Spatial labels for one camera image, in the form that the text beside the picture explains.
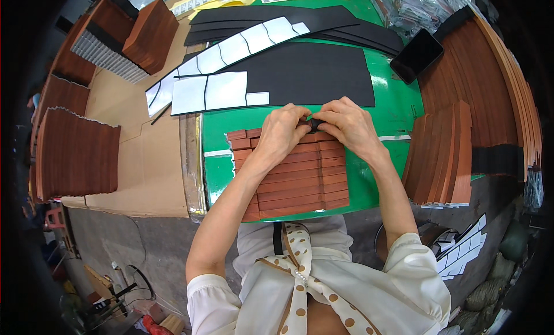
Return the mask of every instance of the polka dot scarf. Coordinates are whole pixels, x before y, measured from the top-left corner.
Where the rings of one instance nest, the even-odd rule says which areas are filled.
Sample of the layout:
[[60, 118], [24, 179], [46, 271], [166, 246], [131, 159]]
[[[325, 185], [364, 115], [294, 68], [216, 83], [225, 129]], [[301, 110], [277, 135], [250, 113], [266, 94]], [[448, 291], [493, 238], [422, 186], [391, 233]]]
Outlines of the polka dot scarf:
[[271, 267], [290, 273], [295, 278], [293, 294], [289, 301], [288, 314], [281, 321], [278, 334], [305, 335], [307, 332], [308, 310], [307, 291], [311, 294], [319, 293], [327, 299], [333, 311], [340, 317], [342, 324], [350, 334], [377, 334], [381, 333], [371, 321], [354, 305], [350, 304], [320, 280], [310, 276], [312, 251], [310, 233], [301, 224], [285, 223], [282, 226], [288, 256], [267, 256], [261, 261]]

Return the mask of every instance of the woman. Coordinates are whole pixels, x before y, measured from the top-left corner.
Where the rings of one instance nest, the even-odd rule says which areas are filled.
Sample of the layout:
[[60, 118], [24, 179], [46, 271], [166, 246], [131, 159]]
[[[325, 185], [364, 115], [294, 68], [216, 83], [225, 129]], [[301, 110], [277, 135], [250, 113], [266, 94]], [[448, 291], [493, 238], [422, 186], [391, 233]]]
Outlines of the woman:
[[[370, 114], [349, 98], [313, 117], [369, 165], [387, 233], [383, 271], [352, 262], [342, 216], [283, 223], [275, 255], [271, 224], [240, 221], [266, 174], [310, 129], [311, 112], [287, 104], [265, 119], [258, 147], [210, 209], [192, 242], [186, 277], [193, 334], [436, 334], [448, 323], [450, 293], [419, 240], [408, 198]], [[239, 296], [225, 280], [238, 233]]]

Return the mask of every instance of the black strap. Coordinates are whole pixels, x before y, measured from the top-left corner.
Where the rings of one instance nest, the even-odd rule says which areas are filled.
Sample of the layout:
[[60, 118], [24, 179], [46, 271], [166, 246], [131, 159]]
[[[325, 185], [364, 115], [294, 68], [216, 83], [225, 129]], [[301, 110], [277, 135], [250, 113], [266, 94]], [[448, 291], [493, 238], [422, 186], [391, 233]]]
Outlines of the black strap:
[[436, 40], [439, 42], [443, 41], [443, 39], [453, 32], [456, 28], [460, 27], [464, 24], [465, 21], [473, 18], [475, 16], [475, 13], [469, 6], [465, 6], [458, 10], [457, 12], [453, 13], [448, 17], [443, 23], [440, 24], [439, 28], [437, 28], [437, 31], [433, 34], [433, 37], [435, 37]]
[[276, 256], [282, 256], [281, 233], [281, 222], [273, 222], [273, 250]]

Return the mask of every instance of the cardboard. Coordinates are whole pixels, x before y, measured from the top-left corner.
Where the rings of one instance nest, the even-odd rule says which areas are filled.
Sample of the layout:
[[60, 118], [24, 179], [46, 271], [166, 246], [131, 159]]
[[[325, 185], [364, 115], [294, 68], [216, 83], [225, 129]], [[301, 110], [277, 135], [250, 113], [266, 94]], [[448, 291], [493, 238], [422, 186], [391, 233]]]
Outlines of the cardboard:
[[98, 68], [85, 116], [121, 125], [119, 186], [113, 193], [63, 197], [65, 206], [137, 217], [188, 217], [179, 117], [171, 117], [168, 111], [151, 125], [156, 116], [148, 115], [145, 90], [182, 63], [189, 29], [188, 20], [179, 22], [162, 71], [136, 85]]

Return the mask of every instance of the black foam sheet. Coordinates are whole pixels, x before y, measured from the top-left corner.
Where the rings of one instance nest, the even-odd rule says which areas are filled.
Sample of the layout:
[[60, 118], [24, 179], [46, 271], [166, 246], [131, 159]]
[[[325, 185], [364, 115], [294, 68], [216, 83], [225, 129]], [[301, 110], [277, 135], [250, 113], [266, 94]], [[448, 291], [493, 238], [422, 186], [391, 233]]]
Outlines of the black foam sheet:
[[248, 72], [248, 93], [269, 92], [272, 106], [322, 105], [348, 96], [375, 107], [364, 51], [359, 48], [287, 42], [253, 55], [222, 72]]

